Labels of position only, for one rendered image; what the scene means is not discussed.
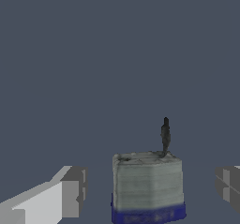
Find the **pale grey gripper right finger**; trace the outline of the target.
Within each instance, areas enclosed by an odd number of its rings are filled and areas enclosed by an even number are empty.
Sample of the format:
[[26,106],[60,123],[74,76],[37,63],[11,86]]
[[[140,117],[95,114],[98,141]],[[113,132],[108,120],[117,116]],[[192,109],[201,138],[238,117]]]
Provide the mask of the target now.
[[217,194],[240,214],[240,166],[215,168]]

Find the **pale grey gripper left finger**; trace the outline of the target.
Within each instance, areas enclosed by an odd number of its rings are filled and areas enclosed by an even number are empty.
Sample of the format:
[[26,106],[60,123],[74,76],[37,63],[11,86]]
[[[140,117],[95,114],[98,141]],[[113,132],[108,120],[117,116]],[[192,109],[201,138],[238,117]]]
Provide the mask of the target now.
[[78,217],[88,191],[88,168],[64,166],[49,182],[0,203],[0,224],[58,224]]

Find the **grey box with blue base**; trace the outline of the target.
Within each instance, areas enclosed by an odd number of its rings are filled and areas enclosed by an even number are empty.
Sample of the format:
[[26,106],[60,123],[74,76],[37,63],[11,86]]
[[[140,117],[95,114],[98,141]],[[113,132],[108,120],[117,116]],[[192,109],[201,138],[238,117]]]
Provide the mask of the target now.
[[187,216],[182,160],[168,150],[168,119],[160,136],[161,151],[112,157],[112,224],[167,224]]

